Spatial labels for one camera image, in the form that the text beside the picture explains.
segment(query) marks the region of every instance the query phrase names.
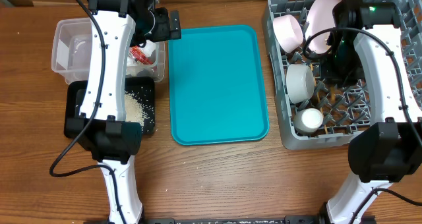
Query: cup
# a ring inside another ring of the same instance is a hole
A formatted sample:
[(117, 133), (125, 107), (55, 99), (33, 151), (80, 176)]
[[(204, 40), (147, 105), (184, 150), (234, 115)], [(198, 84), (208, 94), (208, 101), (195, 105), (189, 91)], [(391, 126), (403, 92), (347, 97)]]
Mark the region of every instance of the cup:
[(317, 131), (323, 120), (324, 117), (318, 109), (310, 108), (297, 112), (293, 125), (299, 133), (309, 135)]
[(314, 75), (307, 65), (290, 65), (286, 74), (287, 94), (292, 103), (310, 99), (314, 94)]
[(302, 44), (302, 29), (294, 16), (287, 14), (277, 17), (272, 27), (278, 43), (286, 53), (291, 53)]

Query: metal dish rack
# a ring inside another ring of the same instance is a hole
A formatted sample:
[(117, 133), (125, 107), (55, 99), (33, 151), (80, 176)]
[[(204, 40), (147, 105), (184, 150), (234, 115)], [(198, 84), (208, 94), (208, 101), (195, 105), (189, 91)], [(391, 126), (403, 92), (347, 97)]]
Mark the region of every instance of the metal dish rack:
[[(291, 14), (307, 29), (306, 17), (315, 0), (268, 0), (262, 24), (265, 46), (270, 56), (276, 86), (276, 109), (283, 145), (290, 150), (327, 148), (347, 144), (369, 127), (371, 104), (365, 81), (349, 88), (331, 89), (320, 80), (319, 63), (302, 57), (302, 45), (292, 53), (280, 49), (272, 21)], [(403, 60), (415, 99), (422, 107), (422, 1), (421, 0), (364, 0), (365, 2), (393, 2), (400, 10)], [(307, 64), (314, 72), (316, 86), (314, 96), (296, 105), (291, 104), (286, 90), (286, 71), (292, 64)], [(303, 136), (295, 131), (293, 118), (296, 112), (306, 108), (321, 109), (324, 122), (318, 131)]]

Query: blue tray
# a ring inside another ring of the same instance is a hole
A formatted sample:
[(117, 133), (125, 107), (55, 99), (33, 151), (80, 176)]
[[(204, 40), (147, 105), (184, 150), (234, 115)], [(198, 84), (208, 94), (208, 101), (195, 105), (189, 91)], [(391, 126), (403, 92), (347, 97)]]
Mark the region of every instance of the blue tray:
[(182, 145), (260, 140), (270, 123), (255, 31), (182, 30), (169, 41), (171, 133)]

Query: wooden table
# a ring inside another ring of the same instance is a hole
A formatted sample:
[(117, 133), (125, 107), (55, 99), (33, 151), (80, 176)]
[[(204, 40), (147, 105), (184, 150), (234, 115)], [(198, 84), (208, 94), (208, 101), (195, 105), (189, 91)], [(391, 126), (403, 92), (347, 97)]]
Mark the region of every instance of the wooden table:
[[(270, 132), (259, 142), (184, 147), (171, 137), (169, 84), (156, 89), (156, 128), (136, 156), (136, 183), (147, 217), (237, 218), (314, 214), (349, 173), (347, 146), (289, 151), (282, 146), (274, 79), (261, 18), (265, 2), (166, 5), (182, 28), (247, 24), (258, 35)], [(106, 219), (99, 170), (53, 178), (48, 169), (63, 136), (67, 85), (51, 71), (57, 23), (86, 17), (79, 7), (0, 9), (0, 223), (82, 223)], [(75, 146), (58, 166), (95, 162)], [(422, 200), (422, 169), (392, 189)], [(422, 210), (387, 194), (368, 213), (379, 223), (422, 223)]]

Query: plastic container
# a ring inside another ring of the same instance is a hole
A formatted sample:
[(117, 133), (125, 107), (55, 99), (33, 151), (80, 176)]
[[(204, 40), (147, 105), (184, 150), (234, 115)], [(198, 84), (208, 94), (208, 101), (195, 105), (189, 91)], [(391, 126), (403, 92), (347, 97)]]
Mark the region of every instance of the plastic container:
[[(313, 148), (327, 148), (342, 146), (349, 143), (354, 137), (369, 127), (371, 117), (371, 104), (364, 81), (359, 81), (355, 86), (335, 91), (335, 102), (330, 102), (326, 96), (320, 96), (319, 102), (305, 100), (294, 105), (289, 101), (286, 90), (286, 71), (292, 64), (312, 65), (319, 67), (317, 61), (310, 61), (302, 57), (301, 51), (286, 54), (278, 44), (272, 23), (276, 17), (291, 14), (295, 16), (302, 31), (308, 27), (307, 15), (315, 0), (268, 0), (268, 7), (262, 19), (264, 39), (267, 53), (270, 56), (274, 81), (276, 86), (276, 109), (278, 124), (282, 137), (282, 144), (290, 150), (303, 150)], [(402, 29), (402, 50), (407, 75), (411, 88), (419, 106), (422, 106), (422, 13), (421, 0), (364, 0), (364, 2), (393, 2), (400, 11)], [(328, 95), (328, 85), (319, 80), (314, 70), (316, 94)], [(293, 126), (293, 118), (306, 108), (323, 109), (324, 120), (322, 126), (312, 135), (299, 134)]]
[[(51, 69), (65, 78), (67, 84), (88, 80), (92, 48), (91, 21), (89, 18), (61, 20), (56, 27)], [(144, 66), (128, 66), (126, 77), (149, 76), (155, 82), (164, 77), (166, 45), (156, 43), (156, 50), (148, 58), (153, 63)]]

